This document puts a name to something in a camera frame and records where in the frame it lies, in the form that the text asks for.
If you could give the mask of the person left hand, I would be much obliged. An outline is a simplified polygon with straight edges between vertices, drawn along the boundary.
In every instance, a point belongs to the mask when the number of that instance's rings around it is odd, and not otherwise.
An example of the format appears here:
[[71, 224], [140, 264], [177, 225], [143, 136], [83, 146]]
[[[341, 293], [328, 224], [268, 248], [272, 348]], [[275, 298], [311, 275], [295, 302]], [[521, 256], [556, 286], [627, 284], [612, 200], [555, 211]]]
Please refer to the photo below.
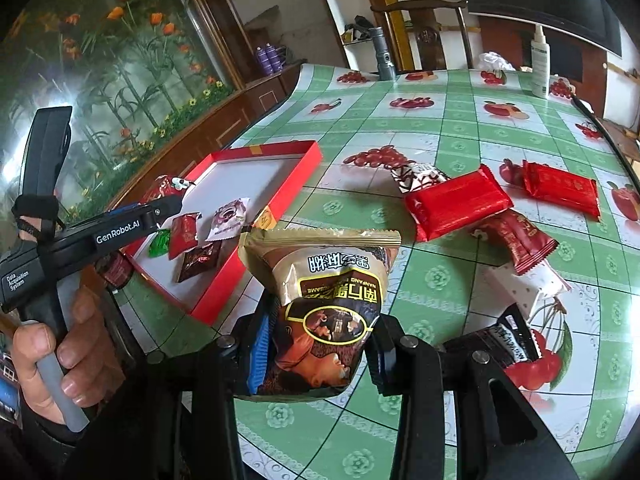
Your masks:
[[59, 425], [64, 416], [37, 370], [37, 362], [45, 356], [54, 353], [66, 368], [61, 389], [80, 408], [91, 408], [109, 398], [125, 380], [104, 324], [100, 297], [82, 286], [76, 292], [72, 315], [75, 323], [59, 344], [50, 328], [41, 323], [19, 327], [12, 341], [11, 356], [26, 404]]

